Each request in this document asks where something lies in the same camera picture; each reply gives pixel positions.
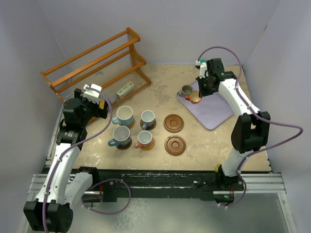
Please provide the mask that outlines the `orange cup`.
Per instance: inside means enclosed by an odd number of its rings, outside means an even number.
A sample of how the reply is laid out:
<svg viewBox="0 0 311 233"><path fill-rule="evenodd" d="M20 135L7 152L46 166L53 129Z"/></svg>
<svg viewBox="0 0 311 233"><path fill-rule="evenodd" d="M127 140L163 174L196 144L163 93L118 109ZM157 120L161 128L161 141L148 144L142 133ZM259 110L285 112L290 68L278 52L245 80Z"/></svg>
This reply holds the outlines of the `orange cup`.
<svg viewBox="0 0 311 233"><path fill-rule="evenodd" d="M199 91L192 91L189 95L185 96L185 99L192 104L198 104L202 100L202 97L200 96Z"/></svg>

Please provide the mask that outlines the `small grey green cup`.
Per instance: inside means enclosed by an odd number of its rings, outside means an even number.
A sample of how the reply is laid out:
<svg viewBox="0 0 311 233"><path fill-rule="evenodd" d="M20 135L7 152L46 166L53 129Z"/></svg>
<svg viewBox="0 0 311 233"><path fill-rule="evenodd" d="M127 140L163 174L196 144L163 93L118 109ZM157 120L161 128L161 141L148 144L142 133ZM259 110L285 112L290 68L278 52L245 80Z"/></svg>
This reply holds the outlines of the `small grey green cup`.
<svg viewBox="0 0 311 233"><path fill-rule="evenodd" d="M191 94L191 92L193 91L192 86L190 85L184 85L181 90L178 92L178 95L181 97L186 97L189 96Z"/></svg>

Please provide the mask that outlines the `large light blue mug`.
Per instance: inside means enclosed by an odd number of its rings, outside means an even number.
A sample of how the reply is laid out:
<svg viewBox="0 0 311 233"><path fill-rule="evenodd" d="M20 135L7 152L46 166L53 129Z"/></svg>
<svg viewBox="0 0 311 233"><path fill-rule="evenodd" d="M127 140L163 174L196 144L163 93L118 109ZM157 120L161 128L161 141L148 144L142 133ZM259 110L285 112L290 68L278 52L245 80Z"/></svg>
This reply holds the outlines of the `large light blue mug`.
<svg viewBox="0 0 311 233"><path fill-rule="evenodd" d="M116 125L131 126L134 122L133 109L127 105L121 106L116 111L116 117L112 123Z"/></svg>

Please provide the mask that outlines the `teal patterned mug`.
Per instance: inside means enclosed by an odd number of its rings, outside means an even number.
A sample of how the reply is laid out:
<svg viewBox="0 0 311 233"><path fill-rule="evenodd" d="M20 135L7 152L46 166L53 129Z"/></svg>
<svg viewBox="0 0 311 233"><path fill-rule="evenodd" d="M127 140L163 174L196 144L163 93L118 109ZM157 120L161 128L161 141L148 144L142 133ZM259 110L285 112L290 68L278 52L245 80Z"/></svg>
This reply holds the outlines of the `teal patterned mug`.
<svg viewBox="0 0 311 233"><path fill-rule="evenodd" d="M113 138L110 141L108 141L109 146L118 146L118 145L125 146L128 144L131 138L130 130L126 126L117 126L113 130L112 135Z"/></svg>

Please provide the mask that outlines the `light wooden coaster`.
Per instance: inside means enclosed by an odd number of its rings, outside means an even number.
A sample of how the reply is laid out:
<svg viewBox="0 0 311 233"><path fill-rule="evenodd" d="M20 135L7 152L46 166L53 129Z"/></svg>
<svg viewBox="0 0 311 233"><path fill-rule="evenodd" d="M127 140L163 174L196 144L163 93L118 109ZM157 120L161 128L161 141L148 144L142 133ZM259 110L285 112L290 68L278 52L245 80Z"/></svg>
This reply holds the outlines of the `light wooden coaster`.
<svg viewBox="0 0 311 233"><path fill-rule="evenodd" d="M148 145L143 145L140 147L141 150L151 150L155 146L155 139L152 138L151 142Z"/></svg>
<svg viewBox="0 0 311 233"><path fill-rule="evenodd" d="M131 125L129 125L129 126L127 126L129 129L131 129L131 128L133 128L134 127L134 125L135 125L135 119L133 119L133 122L131 123Z"/></svg>

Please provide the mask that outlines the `dark walnut coaster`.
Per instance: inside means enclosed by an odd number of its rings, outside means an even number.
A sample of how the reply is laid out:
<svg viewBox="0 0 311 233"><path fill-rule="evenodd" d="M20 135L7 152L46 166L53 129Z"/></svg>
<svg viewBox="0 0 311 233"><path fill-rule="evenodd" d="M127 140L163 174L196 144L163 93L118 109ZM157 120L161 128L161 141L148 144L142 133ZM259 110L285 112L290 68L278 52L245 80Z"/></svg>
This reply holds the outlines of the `dark walnut coaster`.
<svg viewBox="0 0 311 233"><path fill-rule="evenodd" d="M118 145L118 146L116 146L116 148L118 148L119 150L126 150L126 149L130 148L131 145L132 145L132 138L130 138L127 145L125 145L125 146Z"/></svg>
<svg viewBox="0 0 311 233"><path fill-rule="evenodd" d="M146 131L152 130L156 127L156 119L154 119L152 122L145 122L141 119L140 120L140 127Z"/></svg>

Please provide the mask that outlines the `ringed brown coaster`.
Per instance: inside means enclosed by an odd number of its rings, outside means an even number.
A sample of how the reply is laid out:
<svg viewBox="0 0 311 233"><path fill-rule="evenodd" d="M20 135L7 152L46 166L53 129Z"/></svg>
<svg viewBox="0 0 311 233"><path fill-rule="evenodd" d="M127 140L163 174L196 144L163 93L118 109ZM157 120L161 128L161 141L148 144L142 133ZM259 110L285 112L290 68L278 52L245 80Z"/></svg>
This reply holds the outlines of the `ringed brown coaster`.
<svg viewBox="0 0 311 233"><path fill-rule="evenodd" d="M181 116L177 114L170 114L164 118L163 125L167 131L176 133L183 129L184 121Z"/></svg>
<svg viewBox="0 0 311 233"><path fill-rule="evenodd" d="M186 142L182 137L172 135L165 140L164 147L166 152L170 155L178 156L185 151Z"/></svg>

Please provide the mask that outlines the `pink mug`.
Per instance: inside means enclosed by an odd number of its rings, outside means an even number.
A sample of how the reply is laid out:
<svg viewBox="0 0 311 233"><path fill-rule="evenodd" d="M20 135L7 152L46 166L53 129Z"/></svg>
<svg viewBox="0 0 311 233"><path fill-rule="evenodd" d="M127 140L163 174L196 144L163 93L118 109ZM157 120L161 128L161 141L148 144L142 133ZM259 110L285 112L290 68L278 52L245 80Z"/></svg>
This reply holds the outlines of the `pink mug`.
<svg viewBox="0 0 311 233"><path fill-rule="evenodd" d="M138 134L138 141L135 144L135 148L139 149L143 145L148 145L151 142L152 138L153 136L149 131L141 131Z"/></svg>

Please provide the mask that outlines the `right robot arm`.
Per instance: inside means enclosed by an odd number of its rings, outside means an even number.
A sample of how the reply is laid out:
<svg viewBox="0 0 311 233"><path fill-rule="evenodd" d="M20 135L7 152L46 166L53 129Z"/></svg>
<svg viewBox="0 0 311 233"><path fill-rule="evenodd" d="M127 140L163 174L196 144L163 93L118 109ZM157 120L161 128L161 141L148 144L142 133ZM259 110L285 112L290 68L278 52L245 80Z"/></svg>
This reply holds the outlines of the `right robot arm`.
<svg viewBox="0 0 311 233"><path fill-rule="evenodd" d="M196 78L199 86L199 96L205 97L220 93L237 117L231 133L232 151L221 165L221 173L216 178L216 184L221 190L227 190L233 185L233 177L238 175L246 162L246 157L259 151L267 144L270 124L256 118L270 120L268 112L260 111L252 104L246 94L240 90L237 77L232 71L225 71L220 58L208 61L196 61L195 67L200 70Z"/></svg>

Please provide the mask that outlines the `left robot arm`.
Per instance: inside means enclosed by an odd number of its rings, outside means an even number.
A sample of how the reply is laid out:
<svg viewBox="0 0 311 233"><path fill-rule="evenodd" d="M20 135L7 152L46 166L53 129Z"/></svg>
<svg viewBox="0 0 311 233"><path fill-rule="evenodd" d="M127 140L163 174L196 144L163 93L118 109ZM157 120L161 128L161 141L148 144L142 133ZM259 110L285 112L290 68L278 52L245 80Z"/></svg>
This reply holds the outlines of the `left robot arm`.
<svg viewBox="0 0 311 233"><path fill-rule="evenodd" d="M89 140L87 124L94 117L112 119L111 104L107 98L101 101L102 96L100 86L86 84L64 102L51 167L35 199L27 201L23 208L33 231L66 233L72 224L73 208L83 193L99 187L95 167L80 168L73 181L69 177L83 144Z"/></svg>

